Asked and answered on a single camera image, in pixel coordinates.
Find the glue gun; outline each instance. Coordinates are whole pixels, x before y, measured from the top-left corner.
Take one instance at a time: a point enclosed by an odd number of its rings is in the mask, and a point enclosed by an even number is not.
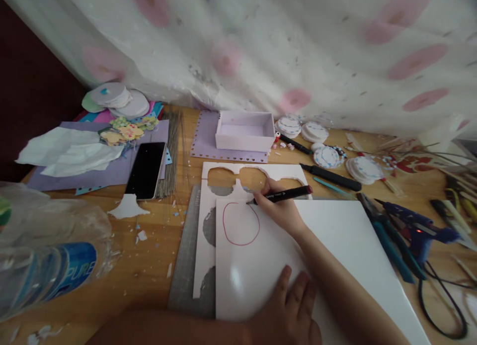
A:
[[[409,250],[421,267],[424,267],[433,240],[449,244],[460,238],[459,233],[452,228],[437,228],[433,220],[417,212],[394,203],[376,201],[383,205],[390,220],[401,229],[401,234],[411,239]],[[397,225],[393,217],[397,217],[405,226]]]

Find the hand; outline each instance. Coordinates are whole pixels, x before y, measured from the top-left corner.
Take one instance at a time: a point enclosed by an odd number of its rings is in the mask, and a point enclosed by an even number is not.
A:
[[[247,323],[252,345],[321,344],[319,326],[312,319],[316,288],[301,272],[287,297],[291,273],[288,265],[283,268],[272,297]]]
[[[289,199],[273,203],[264,197],[271,192],[284,190],[285,188],[280,186],[277,181],[267,178],[262,191],[254,192],[253,196],[263,212],[287,231],[290,236],[296,237],[301,231],[306,230],[307,226],[303,222],[294,201]]]

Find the smartphone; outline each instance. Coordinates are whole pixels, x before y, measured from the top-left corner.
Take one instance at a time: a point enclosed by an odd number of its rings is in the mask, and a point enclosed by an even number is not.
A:
[[[133,193],[138,200],[149,200],[156,197],[160,171],[165,167],[165,151],[165,143],[139,145],[124,193]]]

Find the lavender paper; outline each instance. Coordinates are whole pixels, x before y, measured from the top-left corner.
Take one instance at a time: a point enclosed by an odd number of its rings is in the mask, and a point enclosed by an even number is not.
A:
[[[217,149],[215,133],[219,124],[219,113],[202,110],[199,114],[195,136],[189,155],[213,160],[242,161],[243,163],[268,163],[268,156],[263,152]]]
[[[82,131],[99,131],[111,126],[108,123],[92,122],[70,122],[64,121],[60,125],[68,129]],[[144,136],[137,143],[167,142],[169,135],[169,120],[161,120],[157,125],[157,131],[145,131]],[[136,158],[133,149],[125,153],[126,157],[120,157],[111,161],[104,171],[88,171],[83,174],[71,177],[51,177],[40,174],[45,168],[37,167],[32,177],[28,181],[28,186],[38,191],[53,191],[60,189],[70,189],[78,187],[111,186],[117,184],[127,184],[129,173]],[[164,178],[165,167],[162,168],[160,178]]]

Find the blue handled pliers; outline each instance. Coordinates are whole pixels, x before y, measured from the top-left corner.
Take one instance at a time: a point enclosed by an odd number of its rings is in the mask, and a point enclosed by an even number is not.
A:
[[[396,266],[402,279],[407,283],[414,284],[414,274],[417,278],[426,280],[427,277],[422,268],[416,262],[416,259],[410,252],[407,244],[399,235],[399,233],[392,227],[389,218],[383,215],[376,206],[370,201],[370,199],[364,193],[356,194],[358,200],[363,205],[366,214],[368,215],[374,231],[384,248],[384,251],[388,255],[389,260]],[[401,256],[396,252],[395,247],[392,245],[395,243]]]

